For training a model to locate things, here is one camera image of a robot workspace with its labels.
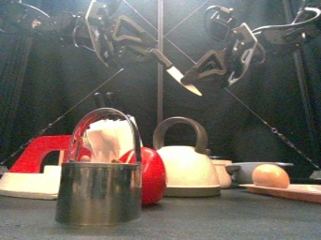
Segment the egg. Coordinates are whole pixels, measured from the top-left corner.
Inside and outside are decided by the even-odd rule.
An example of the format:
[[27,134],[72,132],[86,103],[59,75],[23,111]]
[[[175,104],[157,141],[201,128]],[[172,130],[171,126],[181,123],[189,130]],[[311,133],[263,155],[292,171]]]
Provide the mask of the egg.
[[263,164],[253,170],[252,180],[257,186],[288,188],[291,178],[287,171],[273,164]]

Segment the kettle handle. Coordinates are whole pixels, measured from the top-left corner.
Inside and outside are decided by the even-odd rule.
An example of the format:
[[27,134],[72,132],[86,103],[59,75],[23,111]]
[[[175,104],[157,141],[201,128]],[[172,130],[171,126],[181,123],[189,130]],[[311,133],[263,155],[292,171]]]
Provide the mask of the kettle handle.
[[128,120],[130,124],[130,129],[133,132],[133,144],[134,144],[134,154],[136,154],[136,160],[137,162],[142,162],[142,154],[141,154],[141,136],[140,131],[137,128],[137,125],[130,120],[130,117],[125,115],[121,111],[113,109],[113,108],[101,108],[90,112],[81,122],[78,123],[76,130],[73,132],[73,137],[70,140],[70,151],[69,151],[69,161],[77,161],[80,157],[82,142],[84,142],[84,136],[86,133],[86,130],[90,127],[90,124],[101,119],[106,119],[113,115],[120,115],[125,120]]
[[156,128],[154,134],[153,134],[153,147],[156,150],[161,149],[165,146],[165,136],[168,129],[175,124],[189,124],[193,126],[196,131],[196,148],[195,151],[200,154],[208,154],[208,144],[209,144],[209,137],[205,128],[201,126],[201,124],[195,121],[193,119],[188,117],[176,116],[172,118],[168,118],[165,121],[160,123],[160,125]]

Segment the metal pole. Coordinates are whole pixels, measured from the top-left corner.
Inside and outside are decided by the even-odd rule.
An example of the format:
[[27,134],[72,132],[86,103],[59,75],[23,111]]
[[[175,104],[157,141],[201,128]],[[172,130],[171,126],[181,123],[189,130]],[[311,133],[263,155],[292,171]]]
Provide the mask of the metal pole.
[[[294,16],[292,16],[292,4],[291,0],[284,0],[284,9],[286,9],[286,16],[287,16],[287,21],[288,23],[292,22]],[[316,129],[312,127],[314,126],[314,114],[312,114],[312,105],[310,102],[310,90],[308,90],[308,83],[307,83],[307,73],[304,70],[304,60],[303,60],[303,55],[300,51],[298,51],[294,54],[294,60],[295,60],[295,65],[296,65],[296,72],[298,72],[298,80],[299,80],[299,85],[300,85],[300,90],[302,90],[302,99],[303,99],[303,105],[304,105],[304,110],[306,110],[306,118],[307,118],[307,124],[308,124],[308,132],[311,136],[311,147],[312,147],[312,158],[320,159],[319,156],[319,150],[320,149],[320,144],[318,143],[316,140]]]
[[[158,0],[158,50],[162,53],[165,51],[165,2]],[[158,87],[157,87],[157,123],[164,121],[164,106],[165,106],[165,69],[158,64]]]

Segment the white kettle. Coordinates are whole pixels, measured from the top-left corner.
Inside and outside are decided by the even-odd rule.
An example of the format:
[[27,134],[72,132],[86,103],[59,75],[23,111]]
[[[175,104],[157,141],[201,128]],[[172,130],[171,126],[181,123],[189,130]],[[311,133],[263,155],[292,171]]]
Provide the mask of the white kettle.
[[[196,146],[165,146],[168,129],[176,124],[193,126]],[[208,156],[208,133],[200,123],[188,117],[172,117],[156,128],[153,146],[164,159],[168,172],[166,196],[203,197],[221,194],[216,167]]]

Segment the black curtain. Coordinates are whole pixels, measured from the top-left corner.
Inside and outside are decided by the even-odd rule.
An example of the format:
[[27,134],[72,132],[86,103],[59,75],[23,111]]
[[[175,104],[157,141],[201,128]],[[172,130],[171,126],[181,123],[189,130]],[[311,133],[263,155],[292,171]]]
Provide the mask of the black curtain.
[[[92,1],[34,2],[50,15],[55,15],[62,10],[86,11]],[[122,4],[117,16],[129,15],[157,38],[157,1],[126,2],[130,4]],[[239,24],[248,23],[251,29],[288,22],[284,4],[279,0],[225,0],[216,3],[165,1],[165,54],[183,72],[192,68],[193,61],[197,61],[209,49],[219,47],[204,27],[205,10],[215,4],[235,8]],[[117,69],[106,67],[94,52],[72,44],[65,47],[64,45],[59,37],[34,39],[17,110],[19,117],[15,118],[11,137],[7,137],[9,151],[14,152],[41,129],[47,128],[49,135],[72,134],[81,118],[97,108],[92,97],[82,100],[102,84],[100,92],[116,93],[118,108],[136,117],[144,143],[153,146],[152,134],[157,126],[157,63],[126,67],[125,71],[105,83]],[[312,47],[320,53],[318,46],[316,44]],[[319,53],[311,53],[311,75],[307,79],[310,84],[315,85],[310,100],[314,101],[318,114],[320,75],[315,69],[320,61]],[[296,70],[292,54],[273,55],[264,65],[251,67],[243,81],[229,90],[315,158]],[[165,74],[165,118],[181,115],[197,120],[209,133],[209,149],[215,155],[228,156],[233,161],[294,162],[292,176],[310,176],[312,165],[283,143],[232,94],[219,87],[217,82],[201,82],[197,86],[204,93],[203,97],[193,95],[172,76]],[[49,127],[62,115],[64,119]],[[316,124],[320,127],[320,116]],[[188,126],[177,126],[169,130],[166,144],[193,145],[193,134]]]
[[31,38],[10,33],[0,33],[0,159],[9,157],[11,134],[27,62],[31,52]]

